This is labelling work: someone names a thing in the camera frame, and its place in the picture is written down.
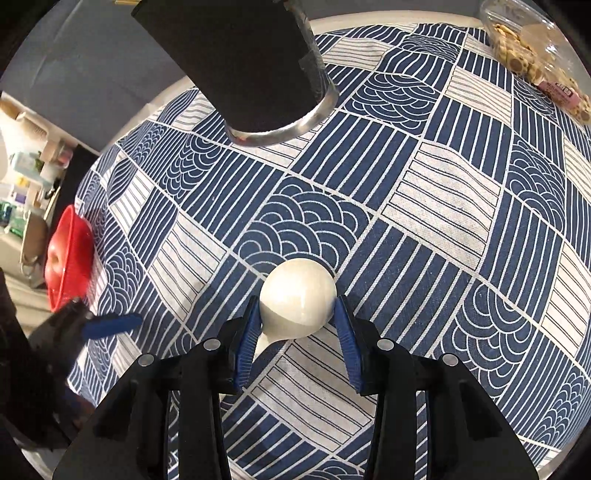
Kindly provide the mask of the plain white spoon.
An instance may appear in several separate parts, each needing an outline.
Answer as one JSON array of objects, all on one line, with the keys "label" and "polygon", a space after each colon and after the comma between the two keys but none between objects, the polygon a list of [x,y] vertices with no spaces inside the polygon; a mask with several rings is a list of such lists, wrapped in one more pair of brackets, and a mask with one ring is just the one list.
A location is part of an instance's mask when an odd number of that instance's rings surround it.
[{"label": "plain white spoon", "polygon": [[336,297],[335,281],[320,263],[295,258],[276,266],[260,290],[263,329],[253,358],[273,343],[317,333],[332,318]]}]

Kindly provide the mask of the red apple front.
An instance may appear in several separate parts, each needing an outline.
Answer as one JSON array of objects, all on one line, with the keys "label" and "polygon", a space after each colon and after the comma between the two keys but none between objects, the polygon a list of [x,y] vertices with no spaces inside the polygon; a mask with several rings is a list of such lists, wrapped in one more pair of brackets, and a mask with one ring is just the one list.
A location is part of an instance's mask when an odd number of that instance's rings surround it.
[{"label": "red apple front", "polygon": [[65,254],[59,247],[49,246],[45,265],[45,281],[49,288],[57,289],[60,286],[64,271]]}]

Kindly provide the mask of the clear snack box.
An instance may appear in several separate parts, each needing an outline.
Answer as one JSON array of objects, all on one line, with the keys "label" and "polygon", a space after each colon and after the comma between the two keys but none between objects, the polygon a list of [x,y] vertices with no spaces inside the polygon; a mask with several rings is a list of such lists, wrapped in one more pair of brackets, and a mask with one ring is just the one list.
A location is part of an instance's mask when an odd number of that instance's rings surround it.
[{"label": "clear snack box", "polygon": [[590,123],[590,74],[553,21],[523,1],[485,1],[480,18],[501,64]]}]

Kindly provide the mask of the red plastic basket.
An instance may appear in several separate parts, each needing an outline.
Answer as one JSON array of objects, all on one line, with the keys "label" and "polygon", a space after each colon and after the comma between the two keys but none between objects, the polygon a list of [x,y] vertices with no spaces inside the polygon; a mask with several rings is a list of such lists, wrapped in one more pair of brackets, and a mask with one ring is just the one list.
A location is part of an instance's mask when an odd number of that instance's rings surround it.
[{"label": "red plastic basket", "polygon": [[50,310],[57,312],[75,298],[86,296],[91,278],[94,242],[90,224],[80,217],[73,205],[62,213],[49,246],[64,250],[63,277],[57,289],[47,286]]}]

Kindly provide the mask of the beige mug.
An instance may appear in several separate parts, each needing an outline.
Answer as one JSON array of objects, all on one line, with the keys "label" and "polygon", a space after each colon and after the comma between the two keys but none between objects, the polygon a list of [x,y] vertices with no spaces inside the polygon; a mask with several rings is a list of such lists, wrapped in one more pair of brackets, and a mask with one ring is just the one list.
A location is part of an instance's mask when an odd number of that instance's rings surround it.
[{"label": "beige mug", "polygon": [[19,265],[21,273],[30,279],[47,248],[48,225],[45,219],[27,211],[21,243]]}]

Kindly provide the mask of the blue white patterned tablecloth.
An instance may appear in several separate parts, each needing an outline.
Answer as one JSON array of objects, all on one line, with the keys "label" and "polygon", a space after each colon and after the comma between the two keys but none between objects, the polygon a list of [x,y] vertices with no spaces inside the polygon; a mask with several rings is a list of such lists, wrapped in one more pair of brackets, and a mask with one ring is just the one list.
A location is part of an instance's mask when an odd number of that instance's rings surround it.
[{"label": "blue white patterned tablecloth", "polygon": [[589,128],[480,29],[372,25],[318,45],[339,104],[304,136],[236,146],[192,88],[90,168],[90,307],[143,322],[90,342],[70,386],[101,401],[139,354],[188,351],[308,258],[384,337],[457,355],[543,465],[590,419]]}]

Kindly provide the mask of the black cylindrical utensil holder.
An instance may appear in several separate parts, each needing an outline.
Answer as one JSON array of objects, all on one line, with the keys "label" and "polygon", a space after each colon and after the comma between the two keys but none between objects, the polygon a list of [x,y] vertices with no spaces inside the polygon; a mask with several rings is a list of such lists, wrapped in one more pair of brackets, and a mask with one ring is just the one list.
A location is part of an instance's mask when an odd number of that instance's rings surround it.
[{"label": "black cylindrical utensil holder", "polygon": [[235,144],[293,140],[338,104],[300,2],[147,0],[131,15],[221,114]]}]

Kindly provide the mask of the grey fabric backdrop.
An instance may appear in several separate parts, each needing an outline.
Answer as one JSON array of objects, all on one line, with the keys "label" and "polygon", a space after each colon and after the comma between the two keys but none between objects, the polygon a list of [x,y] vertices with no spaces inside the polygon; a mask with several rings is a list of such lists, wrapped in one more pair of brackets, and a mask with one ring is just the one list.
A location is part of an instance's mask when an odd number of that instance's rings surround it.
[{"label": "grey fabric backdrop", "polygon": [[1,75],[1,90],[100,151],[191,81],[112,1],[59,1]]}]

